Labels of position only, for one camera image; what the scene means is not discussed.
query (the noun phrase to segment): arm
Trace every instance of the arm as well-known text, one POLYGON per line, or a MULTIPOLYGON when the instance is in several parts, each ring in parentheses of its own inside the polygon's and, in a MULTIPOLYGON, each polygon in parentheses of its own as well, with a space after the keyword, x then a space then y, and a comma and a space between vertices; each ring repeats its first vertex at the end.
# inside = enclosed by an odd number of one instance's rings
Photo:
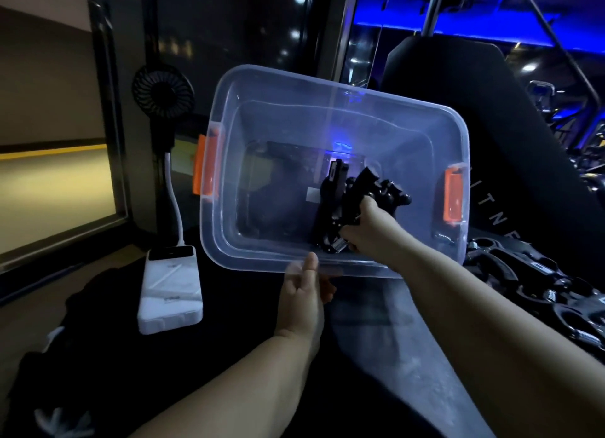
POLYGON ((270 438, 290 423, 319 348, 323 304, 336 291, 318 260, 291 264, 279 296, 275 336, 152 419, 133 438, 270 438))
POLYGON ((499 438, 596 437, 605 366, 406 233, 371 198, 341 235, 400 273, 420 314, 499 438))

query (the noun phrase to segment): yellow stripe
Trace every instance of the yellow stripe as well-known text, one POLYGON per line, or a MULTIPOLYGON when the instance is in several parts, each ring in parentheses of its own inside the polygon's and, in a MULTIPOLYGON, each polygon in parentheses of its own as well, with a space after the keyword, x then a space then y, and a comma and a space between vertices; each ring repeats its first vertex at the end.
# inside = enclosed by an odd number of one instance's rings
POLYGON ((19 151, 16 153, 0 154, 0 161, 4 159, 31 158, 34 156, 58 155, 63 153, 74 153, 76 151, 104 150, 106 144, 87 145, 87 146, 72 146, 69 148, 54 148, 50 150, 35 150, 35 151, 19 151))

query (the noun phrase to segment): hand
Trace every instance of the hand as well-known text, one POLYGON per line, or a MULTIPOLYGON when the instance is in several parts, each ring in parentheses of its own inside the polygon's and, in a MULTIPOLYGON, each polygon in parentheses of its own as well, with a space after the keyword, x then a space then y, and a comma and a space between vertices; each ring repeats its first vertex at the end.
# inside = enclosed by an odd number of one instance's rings
POLYGON ((308 343, 311 357, 320 347, 324 329, 324 304, 332 300, 336 287, 329 277, 317 271, 317 255, 309 253, 304 263, 290 263, 285 270, 284 284, 279 294, 277 309, 277 336, 300 337, 308 343))
POLYGON ((371 197, 365 196, 359 209, 359 226, 343 226, 340 235, 349 242, 353 251, 395 270, 402 246, 418 241, 405 232, 397 220, 378 207, 371 197))

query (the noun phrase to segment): white power bank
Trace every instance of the white power bank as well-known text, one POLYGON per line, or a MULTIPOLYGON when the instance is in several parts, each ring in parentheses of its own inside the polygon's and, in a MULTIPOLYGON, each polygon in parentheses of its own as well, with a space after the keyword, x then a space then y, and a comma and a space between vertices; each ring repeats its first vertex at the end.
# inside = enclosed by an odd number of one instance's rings
POLYGON ((148 251, 137 315, 140 333, 152 335, 195 325, 202 315, 195 248, 183 245, 148 251))

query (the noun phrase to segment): white cable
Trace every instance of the white cable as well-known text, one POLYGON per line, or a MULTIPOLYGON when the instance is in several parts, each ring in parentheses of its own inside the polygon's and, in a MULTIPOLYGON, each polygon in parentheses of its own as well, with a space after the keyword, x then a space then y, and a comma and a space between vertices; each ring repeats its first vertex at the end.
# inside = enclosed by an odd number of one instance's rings
POLYGON ((164 178, 166 179, 166 188, 168 189, 168 196, 174 209, 174 215, 177 217, 177 228, 178 228, 178 243, 177 246, 185 245, 183 239, 183 220, 181 219, 181 211, 178 210, 177 198, 174 195, 174 189, 172 188, 172 176, 170 171, 172 170, 172 164, 170 163, 170 153, 164 154, 164 178))

